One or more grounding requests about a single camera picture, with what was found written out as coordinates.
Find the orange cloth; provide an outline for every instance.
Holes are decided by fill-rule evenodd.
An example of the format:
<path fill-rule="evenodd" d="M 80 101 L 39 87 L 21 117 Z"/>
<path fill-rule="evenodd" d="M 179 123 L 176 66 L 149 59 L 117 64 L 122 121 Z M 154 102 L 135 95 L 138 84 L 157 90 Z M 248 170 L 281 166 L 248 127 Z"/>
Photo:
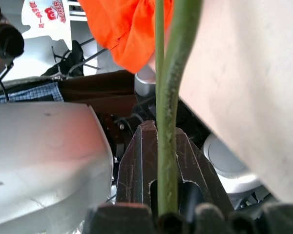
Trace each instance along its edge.
<path fill-rule="evenodd" d="M 164 1 L 165 29 L 173 0 Z M 155 0 L 79 0 L 93 37 L 112 52 L 114 61 L 136 73 L 155 48 Z"/>

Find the plaid cloth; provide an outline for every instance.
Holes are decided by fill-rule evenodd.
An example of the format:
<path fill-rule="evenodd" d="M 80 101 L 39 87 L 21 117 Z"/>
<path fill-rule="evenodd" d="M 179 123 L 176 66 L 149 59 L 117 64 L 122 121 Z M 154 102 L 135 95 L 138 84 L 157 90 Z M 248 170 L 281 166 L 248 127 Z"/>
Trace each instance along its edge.
<path fill-rule="evenodd" d="M 22 90 L 15 93 L 8 94 L 10 101 L 25 101 L 35 100 L 47 96 L 52 96 L 54 101 L 64 101 L 59 91 L 58 83 L 50 83 L 46 85 L 37 86 L 35 88 Z M 0 103 L 6 103 L 5 95 L 0 95 Z"/>

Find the metal rod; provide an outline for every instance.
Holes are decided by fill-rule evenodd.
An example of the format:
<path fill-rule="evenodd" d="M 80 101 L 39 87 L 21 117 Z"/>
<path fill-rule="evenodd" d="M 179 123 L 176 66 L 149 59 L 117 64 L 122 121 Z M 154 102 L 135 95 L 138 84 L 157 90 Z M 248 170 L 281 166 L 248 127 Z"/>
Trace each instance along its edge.
<path fill-rule="evenodd" d="M 107 49 L 102 49 L 99 52 L 95 53 L 94 55 L 90 56 L 89 58 L 85 59 L 84 61 L 77 63 L 76 65 L 72 66 L 71 69 L 69 69 L 68 71 L 68 76 L 70 76 L 70 74 L 77 68 L 80 67 L 82 65 L 84 65 L 86 62 L 89 62 L 90 60 L 94 59 L 95 57 L 99 56 L 100 54 L 102 54 L 104 51 L 106 51 Z"/>
<path fill-rule="evenodd" d="M 83 43 L 80 44 L 80 46 L 84 46 L 84 45 L 86 45 L 86 44 L 88 44 L 88 43 L 90 43 L 92 41 L 94 41 L 94 38 L 91 38 L 89 40 L 84 41 Z"/>
<path fill-rule="evenodd" d="M 8 95 L 8 91 L 6 90 L 4 84 L 2 83 L 2 80 L 0 79 L 0 86 L 2 88 L 2 91 L 3 91 L 3 94 L 5 96 L 5 100 L 6 102 L 9 102 L 10 98 L 9 98 L 9 95 Z"/>
<path fill-rule="evenodd" d="M 97 70 L 101 70 L 100 67 L 91 66 L 91 65 L 89 65 L 89 64 L 84 64 L 84 66 L 86 66 L 86 67 L 90 67 L 90 68 L 93 68 L 93 69 L 97 69 Z"/>
<path fill-rule="evenodd" d="M 6 74 L 8 74 L 8 72 L 12 69 L 13 66 L 14 66 L 14 64 L 13 64 L 13 62 L 12 62 L 12 63 L 10 63 L 10 64 L 6 67 L 4 73 L 3 73 L 2 76 L 0 77 L 0 81 L 3 80 L 3 78 L 6 76 Z"/>

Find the wire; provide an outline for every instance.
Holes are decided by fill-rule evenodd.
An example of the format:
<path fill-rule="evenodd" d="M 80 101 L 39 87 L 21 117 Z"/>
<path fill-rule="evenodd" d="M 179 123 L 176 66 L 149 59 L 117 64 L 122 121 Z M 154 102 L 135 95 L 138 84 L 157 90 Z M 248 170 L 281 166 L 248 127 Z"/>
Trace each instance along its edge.
<path fill-rule="evenodd" d="M 141 116 L 138 115 L 137 113 L 133 113 L 133 114 L 131 114 L 131 116 L 132 116 L 132 117 L 136 117 L 138 120 L 140 120 L 141 123 L 144 122 L 144 120 L 141 118 Z"/>
<path fill-rule="evenodd" d="M 100 50 L 99 52 L 95 53 L 94 55 L 90 56 L 89 58 L 85 59 L 84 61 L 77 63 L 76 65 L 72 66 L 71 69 L 69 69 L 67 76 L 69 76 L 76 68 L 84 65 L 86 62 L 89 62 L 90 60 L 94 59 L 95 57 L 99 56 L 100 54 L 102 54 L 104 51 L 106 51 L 107 49 L 103 49 Z"/>
<path fill-rule="evenodd" d="M 69 52 L 72 53 L 71 50 L 66 50 L 66 51 L 64 52 L 64 54 L 62 55 L 62 58 L 61 58 L 60 62 L 62 62 L 62 61 L 65 59 L 65 56 L 66 56 L 67 54 L 69 54 Z"/>
<path fill-rule="evenodd" d="M 116 194 L 112 197 L 110 197 L 108 200 L 106 200 L 106 202 L 109 202 L 110 200 L 113 200 L 116 197 Z"/>
<path fill-rule="evenodd" d="M 8 72 L 11 70 L 11 68 L 13 67 L 13 63 L 10 63 L 7 67 L 5 72 L 2 74 L 2 76 L 0 77 L 0 81 L 3 80 L 3 78 L 6 76 L 6 74 L 8 74 Z"/>
<path fill-rule="evenodd" d="M 5 86 L 3 85 L 1 79 L 0 79 L 0 86 L 1 86 L 1 88 L 3 90 L 4 95 L 5 95 L 6 102 L 9 102 L 10 98 L 9 98 L 8 92 L 7 92 L 6 88 L 5 88 Z"/>

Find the green stem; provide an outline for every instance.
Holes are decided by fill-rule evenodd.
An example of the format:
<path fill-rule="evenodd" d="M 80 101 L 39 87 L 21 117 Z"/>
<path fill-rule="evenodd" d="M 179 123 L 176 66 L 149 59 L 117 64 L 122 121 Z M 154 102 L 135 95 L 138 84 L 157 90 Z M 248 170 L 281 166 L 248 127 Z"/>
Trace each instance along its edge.
<path fill-rule="evenodd" d="M 178 211 L 176 116 L 182 75 L 196 36 L 202 0 L 175 0 L 158 105 L 159 216 Z"/>
<path fill-rule="evenodd" d="M 160 103 L 161 73 L 164 63 L 164 0 L 155 3 L 155 70 L 156 70 L 156 103 Z"/>

